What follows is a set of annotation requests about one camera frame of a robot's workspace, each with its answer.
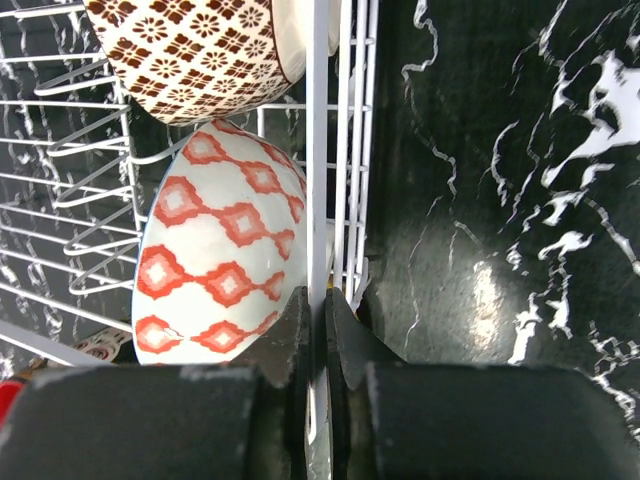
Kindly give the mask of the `blue triangle patterned bowl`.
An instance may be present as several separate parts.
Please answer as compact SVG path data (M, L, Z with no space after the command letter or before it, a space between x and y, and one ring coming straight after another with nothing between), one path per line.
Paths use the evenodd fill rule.
M303 171L266 140L211 121L176 155L146 223L131 304L137 359L229 362L306 277Z

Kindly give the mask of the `white wire dish rack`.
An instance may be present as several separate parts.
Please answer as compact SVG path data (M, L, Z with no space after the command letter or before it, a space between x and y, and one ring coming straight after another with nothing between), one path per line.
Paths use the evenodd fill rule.
M320 276L357 307L364 255L379 5L345 1L303 30L306 73L235 117L306 174L309 299ZM80 1L1 5L1 374L37 359L88 366L75 341L131 331L154 197L191 135L150 118L114 73Z

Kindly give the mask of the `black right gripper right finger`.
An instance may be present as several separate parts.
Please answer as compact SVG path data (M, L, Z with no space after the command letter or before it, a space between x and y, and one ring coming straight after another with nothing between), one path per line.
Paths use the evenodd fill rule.
M410 364L325 302L335 479L635 479L616 402L559 368Z

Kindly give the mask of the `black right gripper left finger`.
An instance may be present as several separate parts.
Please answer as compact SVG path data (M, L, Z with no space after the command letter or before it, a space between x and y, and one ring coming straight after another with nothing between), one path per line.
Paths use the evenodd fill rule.
M222 365L48 369L1 428L5 479L303 479L307 291Z

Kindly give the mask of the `red interior mug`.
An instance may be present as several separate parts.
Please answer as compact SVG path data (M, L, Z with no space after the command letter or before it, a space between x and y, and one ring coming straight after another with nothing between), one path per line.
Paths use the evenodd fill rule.
M17 378L3 380L0 384L0 425L3 425L12 405L26 386L26 381Z

